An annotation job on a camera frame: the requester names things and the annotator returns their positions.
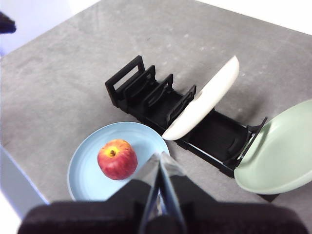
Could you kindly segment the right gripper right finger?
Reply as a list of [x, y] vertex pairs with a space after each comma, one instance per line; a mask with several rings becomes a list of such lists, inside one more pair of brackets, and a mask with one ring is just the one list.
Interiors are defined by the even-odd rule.
[[167, 153], [160, 169], [169, 211], [188, 234], [306, 234], [298, 215], [287, 208], [261, 203], [216, 201], [196, 185]]

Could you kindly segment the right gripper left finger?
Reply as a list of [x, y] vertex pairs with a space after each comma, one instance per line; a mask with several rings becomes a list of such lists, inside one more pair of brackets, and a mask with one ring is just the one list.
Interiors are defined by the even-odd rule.
[[23, 219], [20, 234], [137, 234], [148, 220], [159, 169], [153, 154], [135, 176], [106, 201], [39, 205]]

